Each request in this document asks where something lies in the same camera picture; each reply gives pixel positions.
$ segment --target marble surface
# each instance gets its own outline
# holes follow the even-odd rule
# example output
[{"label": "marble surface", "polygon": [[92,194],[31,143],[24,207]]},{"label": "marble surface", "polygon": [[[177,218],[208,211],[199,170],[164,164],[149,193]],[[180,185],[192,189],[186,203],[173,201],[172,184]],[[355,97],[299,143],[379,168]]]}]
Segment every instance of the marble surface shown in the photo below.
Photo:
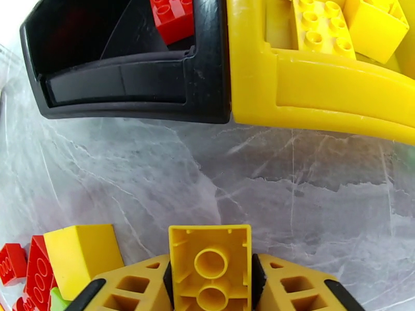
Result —
[{"label": "marble surface", "polygon": [[[411,147],[234,122],[47,120],[14,69],[1,97],[1,244],[109,222],[133,263],[168,251],[171,224],[249,223],[256,252],[334,274],[367,311],[415,309]],[[5,307],[22,287],[0,289]]]}]

